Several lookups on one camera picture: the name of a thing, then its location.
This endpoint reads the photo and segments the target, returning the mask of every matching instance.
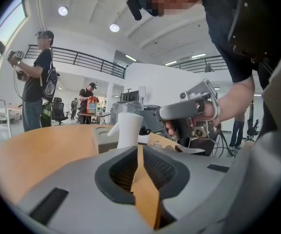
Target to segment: backpack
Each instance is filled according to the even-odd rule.
[[[53,101],[56,85],[58,81],[56,68],[53,66],[53,53],[51,51],[52,61],[50,68],[46,74],[46,81],[42,81],[42,76],[39,78],[41,90],[42,90],[42,98],[47,100],[49,103]]]

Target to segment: transparent container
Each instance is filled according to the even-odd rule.
[[[143,111],[143,105],[138,101],[118,101],[112,105],[110,125],[115,125],[117,122],[117,116],[121,112],[129,112],[134,114],[140,114]]]

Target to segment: table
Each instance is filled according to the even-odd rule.
[[[15,136],[0,145],[0,193],[10,202],[17,204],[24,194],[44,178],[62,166],[82,158],[97,155],[93,144],[93,130],[98,125],[64,125],[45,127]],[[75,139],[84,139],[86,144]],[[175,147],[176,143],[164,137],[150,134],[149,145]],[[143,162],[135,173],[132,190],[137,197],[136,207],[148,224],[155,224],[157,189],[146,173]],[[137,190],[145,188],[146,193]]]
[[[96,114],[83,114],[83,113],[79,113],[79,115],[82,115],[82,116],[91,116],[91,117],[97,117],[98,118],[98,124],[100,124],[100,119],[103,120],[102,124],[106,124],[106,117],[108,117],[108,121],[109,121],[109,124],[110,124],[110,120],[109,120],[109,116],[111,115],[111,113],[96,113]]]
[[[9,111],[17,111],[22,113],[22,107],[15,107],[15,106],[8,106],[6,107],[6,119],[7,119],[7,127],[8,127],[8,134],[9,137],[12,137],[12,132],[10,131],[10,117],[9,117]]]

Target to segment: railing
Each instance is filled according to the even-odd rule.
[[[222,56],[205,57],[199,59],[192,59],[183,61],[174,65],[170,65],[172,68],[179,68],[194,73],[199,72],[213,72],[217,70],[228,69],[226,62]]]
[[[30,44],[25,58],[36,59],[40,53],[41,51],[38,49],[37,45]],[[126,68],[107,60],[70,49],[53,47],[53,61],[98,70],[122,79],[125,77]]]

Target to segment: white pitcher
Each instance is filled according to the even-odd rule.
[[[117,119],[117,123],[108,132],[108,136],[120,130],[117,148],[136,146],[143,117],[133,113],[122,112],[118,114]]]

